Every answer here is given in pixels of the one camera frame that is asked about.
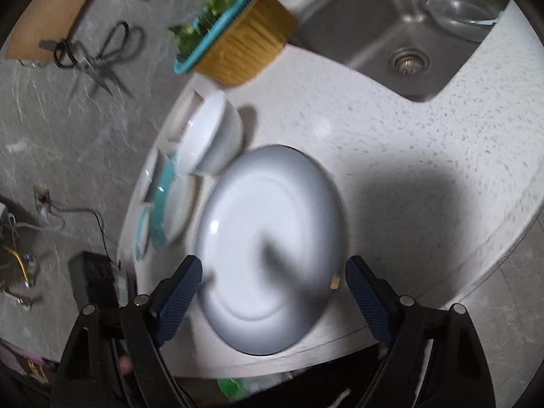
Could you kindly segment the teal floral plate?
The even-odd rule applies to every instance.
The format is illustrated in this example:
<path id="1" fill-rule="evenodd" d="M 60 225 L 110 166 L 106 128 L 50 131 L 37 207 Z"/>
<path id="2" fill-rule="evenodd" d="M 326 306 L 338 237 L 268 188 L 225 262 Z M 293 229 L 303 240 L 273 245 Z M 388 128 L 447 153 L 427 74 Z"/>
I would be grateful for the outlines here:
<path id="1" fill-rule="evenodd" d="M 183 233 L 196 193 L 194 176 L 178 174 L 176 160 L 171 159 L 159 180 L 150 217 L 149 236 L 155 250 L 167 247 Z"/>
<path id="2" fill-rule="evenodd" d="M 142 208 L 141 215 L 136 227 L 136 236 L 134 243 L 134 258 L 136 261 L 142 261 L 149 246 L 151 206 L 149 204 Z"/>

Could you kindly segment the yellow teal colander basket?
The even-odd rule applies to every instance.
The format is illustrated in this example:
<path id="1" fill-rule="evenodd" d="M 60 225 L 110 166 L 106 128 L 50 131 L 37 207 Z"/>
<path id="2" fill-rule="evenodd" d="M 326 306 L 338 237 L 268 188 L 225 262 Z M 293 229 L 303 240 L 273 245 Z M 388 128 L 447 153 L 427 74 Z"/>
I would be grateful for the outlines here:
<path id="1" fill-rule="evenodd" d="M 279 0 L 237 0 L 184 61 L 176 74 L 197 72 L 225 87 L 255 78 L 279 55 L 297 20 Z"/>

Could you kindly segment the large grey plate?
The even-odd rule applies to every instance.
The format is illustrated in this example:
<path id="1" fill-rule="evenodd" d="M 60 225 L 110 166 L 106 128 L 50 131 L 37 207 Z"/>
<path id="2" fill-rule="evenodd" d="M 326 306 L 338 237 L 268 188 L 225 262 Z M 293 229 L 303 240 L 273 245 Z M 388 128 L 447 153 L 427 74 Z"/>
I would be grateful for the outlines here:
<path id="1" fill-rule="evenodd" d="M 333 183 L 303 152 L 274 144 L 243 155 L 220 177 L 199 220 L 199 301 L 232 348 L 268 356 L 320 319 L 345 248 Z"/>

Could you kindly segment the large white bowl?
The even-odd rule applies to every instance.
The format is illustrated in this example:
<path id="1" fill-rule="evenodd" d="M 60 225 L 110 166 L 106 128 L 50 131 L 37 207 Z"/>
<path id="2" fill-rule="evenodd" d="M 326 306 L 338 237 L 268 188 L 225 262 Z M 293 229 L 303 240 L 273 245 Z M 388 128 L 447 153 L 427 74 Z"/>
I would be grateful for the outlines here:
<path id="1" fill-rule="evenodd" d="M 214 91 L 185 126 L 174 158 L 175 173 L 219 174 L 241 150 L 242 139 L 243 125 L 238 109 L 224 91 Z"/>

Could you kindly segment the stainless steel sink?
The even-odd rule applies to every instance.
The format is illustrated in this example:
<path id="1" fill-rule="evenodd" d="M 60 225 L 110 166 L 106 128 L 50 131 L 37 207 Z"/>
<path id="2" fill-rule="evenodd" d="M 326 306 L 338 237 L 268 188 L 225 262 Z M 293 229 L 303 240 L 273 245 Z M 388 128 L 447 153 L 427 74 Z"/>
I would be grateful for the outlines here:
<path id="1" fill-rule="evenodd" d="M 442 29 L 427 0 L 312 0 L 291 42 L 375 80 L 400 96 L 431 100 L 480 43 Z M 483 0 L 503 12 L 509 0 Z"/>

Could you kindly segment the green leafy vegetables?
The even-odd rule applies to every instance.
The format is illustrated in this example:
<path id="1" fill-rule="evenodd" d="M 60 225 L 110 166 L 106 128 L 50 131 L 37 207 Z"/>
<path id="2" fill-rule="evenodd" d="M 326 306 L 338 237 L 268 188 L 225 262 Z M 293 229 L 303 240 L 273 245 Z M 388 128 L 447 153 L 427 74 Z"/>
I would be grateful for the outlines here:
<path id="1" fill-rule="evenodd" d="M 207 0 L 200 15 L 193 23 L 172 25 L 168 30 L 173 34 L 179 61 L 186 60 L 204 39 L 218 19 L 229 10 L 237 0 Z"/>

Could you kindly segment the small white bowl with writing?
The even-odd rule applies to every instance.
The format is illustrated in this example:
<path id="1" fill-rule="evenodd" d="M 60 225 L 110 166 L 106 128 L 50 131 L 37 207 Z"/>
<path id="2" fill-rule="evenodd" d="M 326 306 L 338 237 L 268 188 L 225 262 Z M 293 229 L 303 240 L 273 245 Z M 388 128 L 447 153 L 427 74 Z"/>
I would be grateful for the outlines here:
<path id="1" fill-rule="evenodd" d="M 189 121 L 203 104 L 204 98 L 194 89 L 181 94 L 171 109 L 171 118 L 167 126 L 166 139 L 171 143 L 179 143 Z"/>

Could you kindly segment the clear glass bowl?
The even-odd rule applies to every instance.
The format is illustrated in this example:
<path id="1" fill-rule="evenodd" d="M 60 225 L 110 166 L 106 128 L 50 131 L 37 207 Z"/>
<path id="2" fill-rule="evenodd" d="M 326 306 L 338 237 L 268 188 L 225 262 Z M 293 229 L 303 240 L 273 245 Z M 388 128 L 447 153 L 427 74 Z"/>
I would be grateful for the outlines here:
<path id="1" fill-rule="evenodd" d="M 502 12 L 483 0 L 427 0 L 424 6 L 442 29 L 472 43 L 487 37 Z"/>

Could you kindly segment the black scissors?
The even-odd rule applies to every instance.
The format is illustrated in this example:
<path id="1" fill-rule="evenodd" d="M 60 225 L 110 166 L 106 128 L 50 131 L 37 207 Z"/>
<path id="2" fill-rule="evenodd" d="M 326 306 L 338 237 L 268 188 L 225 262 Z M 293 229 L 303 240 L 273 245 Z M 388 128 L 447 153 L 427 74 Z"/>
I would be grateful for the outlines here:
<path id="1" fill-rule="evenodd" d="M 114 65 L 130 62 L 139 55 L 146 42 L 145 31 L 126 20 L 110 27 L 98 49 L 92 52 L 80 40 L 40 40 L 39 48 L 53 56 L 54 65 L 63 70 L 74 70 L 89 77 L 97 88 L 113 95 L 109 81 L 123 88 L 114 73 Z"/>

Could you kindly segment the wooden cutting board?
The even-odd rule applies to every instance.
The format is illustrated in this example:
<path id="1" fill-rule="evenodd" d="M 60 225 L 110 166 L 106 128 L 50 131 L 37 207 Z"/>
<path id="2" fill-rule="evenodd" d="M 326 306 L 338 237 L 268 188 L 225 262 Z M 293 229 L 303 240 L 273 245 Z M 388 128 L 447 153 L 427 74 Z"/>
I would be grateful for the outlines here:
<path id="1" fill-rule="evenodd" d="M 41 41 L 58 43 L 69 37 L 87 0 L 32 0 L 10 33 L 5 59 L 53 62 L 53 53 Z"/>

